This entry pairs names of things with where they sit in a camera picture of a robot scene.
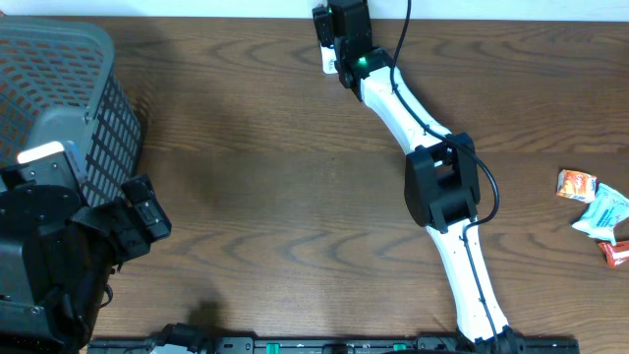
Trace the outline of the orange small snack box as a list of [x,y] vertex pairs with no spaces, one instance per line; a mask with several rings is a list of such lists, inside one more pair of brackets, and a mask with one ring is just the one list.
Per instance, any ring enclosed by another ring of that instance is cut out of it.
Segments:
[[597,180],[595,175],[586,172],[562,169],[558,174],[556,195],[589,204],[596,198]]

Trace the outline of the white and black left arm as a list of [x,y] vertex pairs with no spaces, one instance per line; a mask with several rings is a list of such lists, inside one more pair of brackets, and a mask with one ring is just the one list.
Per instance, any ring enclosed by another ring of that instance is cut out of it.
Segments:
[[77,353],[113,292],[110,275],[149,253],[172,224],[147,175],[89,206],[74,190],[8,174],[1,195],[1,350]]

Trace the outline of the orange red snack bar packet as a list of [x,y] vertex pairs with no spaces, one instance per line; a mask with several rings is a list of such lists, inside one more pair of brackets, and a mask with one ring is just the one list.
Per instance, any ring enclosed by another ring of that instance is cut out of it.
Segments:
[[605,261],[609,267],[617,267],[629,260],[629,242],[618,241],[615,244],[610,242],[598,243]]

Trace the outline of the mint green tissue pack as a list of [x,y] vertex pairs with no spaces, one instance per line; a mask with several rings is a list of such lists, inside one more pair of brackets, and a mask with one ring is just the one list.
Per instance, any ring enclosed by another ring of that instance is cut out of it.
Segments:
[[614,228],[628,217],[628,199],[613,188],[600,183],[595,199],[586,212],[572,224],[590,238],[616,245]]

